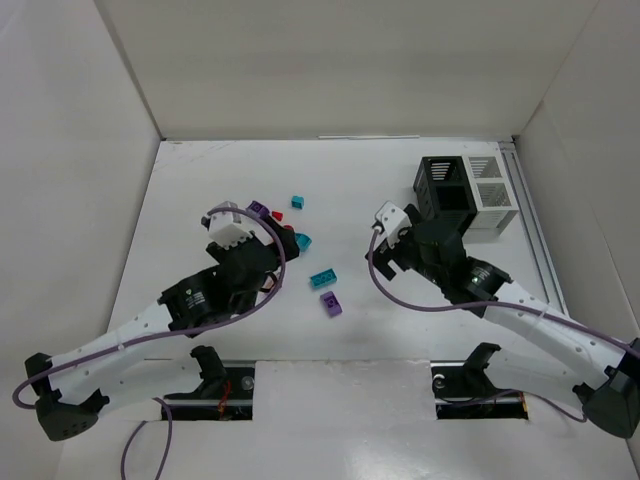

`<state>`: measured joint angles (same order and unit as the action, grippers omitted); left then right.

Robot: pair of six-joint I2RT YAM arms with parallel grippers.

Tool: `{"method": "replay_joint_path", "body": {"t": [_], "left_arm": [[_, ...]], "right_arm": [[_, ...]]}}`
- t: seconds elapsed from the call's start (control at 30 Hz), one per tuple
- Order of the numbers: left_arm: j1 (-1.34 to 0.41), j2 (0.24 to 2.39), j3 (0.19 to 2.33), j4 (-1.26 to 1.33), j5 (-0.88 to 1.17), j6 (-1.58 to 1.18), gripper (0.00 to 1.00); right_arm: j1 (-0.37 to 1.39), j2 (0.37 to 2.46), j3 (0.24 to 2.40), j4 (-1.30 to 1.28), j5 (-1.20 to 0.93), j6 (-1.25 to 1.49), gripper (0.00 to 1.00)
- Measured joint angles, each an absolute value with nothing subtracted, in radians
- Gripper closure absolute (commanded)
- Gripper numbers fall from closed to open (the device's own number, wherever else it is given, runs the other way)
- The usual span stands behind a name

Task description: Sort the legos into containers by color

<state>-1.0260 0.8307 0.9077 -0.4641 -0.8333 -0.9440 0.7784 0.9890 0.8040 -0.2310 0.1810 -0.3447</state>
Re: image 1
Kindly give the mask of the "teal curved lego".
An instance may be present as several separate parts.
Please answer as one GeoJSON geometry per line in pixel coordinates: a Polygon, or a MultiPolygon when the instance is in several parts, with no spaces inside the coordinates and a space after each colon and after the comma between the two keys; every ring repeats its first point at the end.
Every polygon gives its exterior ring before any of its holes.
{"type": "Polygon", "coordinates": [[[301,253],[306,252],[312,243],[312,239],[304,233],[296,233],[295,240],[301,253]]]}

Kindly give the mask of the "small teal lego cube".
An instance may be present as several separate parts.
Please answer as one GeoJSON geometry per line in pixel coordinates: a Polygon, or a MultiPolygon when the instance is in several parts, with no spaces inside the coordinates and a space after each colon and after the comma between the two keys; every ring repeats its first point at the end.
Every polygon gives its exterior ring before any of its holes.
{"type": "Polygon", "coordinates": [[[293,196],[291,198],[291,207],[297,210],[304,208],[304,198],[301,196],[293,196]]]}

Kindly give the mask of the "teal long lego brick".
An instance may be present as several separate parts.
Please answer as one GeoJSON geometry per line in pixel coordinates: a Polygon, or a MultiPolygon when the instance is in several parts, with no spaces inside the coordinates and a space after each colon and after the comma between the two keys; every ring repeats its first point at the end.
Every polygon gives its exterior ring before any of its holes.
{"type": "Polygon", "coordinates": [[[310,277],[310,285],[314,290],[325,288],[337,282],[333,269],[327,269],[310,277]]]}

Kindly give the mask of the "purple sloped lego brick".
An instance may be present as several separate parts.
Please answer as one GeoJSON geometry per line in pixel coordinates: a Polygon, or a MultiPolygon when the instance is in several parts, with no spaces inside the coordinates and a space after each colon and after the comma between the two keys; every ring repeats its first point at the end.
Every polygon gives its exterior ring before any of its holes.
{"type": "Polygon", "coordinates": [[[332,291],[322,294],[320,300],[330,318],[334,318],[343,313],[342,306],[332,291]]]}

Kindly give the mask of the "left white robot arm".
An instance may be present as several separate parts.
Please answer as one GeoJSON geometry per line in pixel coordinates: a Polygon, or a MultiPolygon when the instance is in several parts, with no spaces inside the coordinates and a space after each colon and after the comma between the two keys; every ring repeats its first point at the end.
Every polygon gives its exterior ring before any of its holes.
{"type": "Polygon", "coordinates": [[[208,247],[215,265],[179,281],[131,321],[66,354],[36,353],[25,362],[34,409],[49,440],[71,439],[106,414],[148,398],[211,399],[229,385],[216,350],[196,345],[171,358],[184,339],[251,315],[271,297],[265,283],[300,249],[291,228],[268,218],[276,241],[264,244],[237,224],[234,240],[208,247]]]}

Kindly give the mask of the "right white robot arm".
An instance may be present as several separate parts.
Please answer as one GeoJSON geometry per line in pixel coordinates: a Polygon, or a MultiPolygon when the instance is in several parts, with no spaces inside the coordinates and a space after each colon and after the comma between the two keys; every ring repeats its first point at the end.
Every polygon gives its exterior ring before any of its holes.
{"type": "Polygon", "coordinates": [[[424,220],[413,205],[386,202],[375,214],[365,256],[373,283],[411,270],[431,282],[447,303],[417,306],[386,288],[392,302],[424,313],[464,310],[503,327],[547,354],[523,356],[495,343],[479,344],[463,361],[432,379],[435,395],[460,407],[515,391],[559,402],[618,438],[639,426],[639,342],[625,343],[562,314],[498,267],[466,253],[458,231],[424,220]]]}

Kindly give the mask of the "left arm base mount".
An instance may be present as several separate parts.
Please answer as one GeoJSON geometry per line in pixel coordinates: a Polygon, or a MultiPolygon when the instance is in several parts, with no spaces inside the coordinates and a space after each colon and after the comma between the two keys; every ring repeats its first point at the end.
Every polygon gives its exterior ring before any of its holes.
{"type": "Polygon", "coordinates": [[[191,357],[201,369],[190,392],[172,393],[163,401],[174,421],[250,421],[253,418],[256,364],[222,361],[212,347],[198,346],[191,357]]]}

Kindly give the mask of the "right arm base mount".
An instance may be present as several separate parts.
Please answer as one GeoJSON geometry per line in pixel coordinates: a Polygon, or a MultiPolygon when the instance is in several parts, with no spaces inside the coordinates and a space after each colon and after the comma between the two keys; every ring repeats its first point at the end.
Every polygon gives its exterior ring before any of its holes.
{"type": "Polygon", "coordinates": [[[431,364],[432,391],[438,420],[528,420],[521,392],[498,389],[485,370],[501,348],[481,343],[465,360],[431,364]]]}

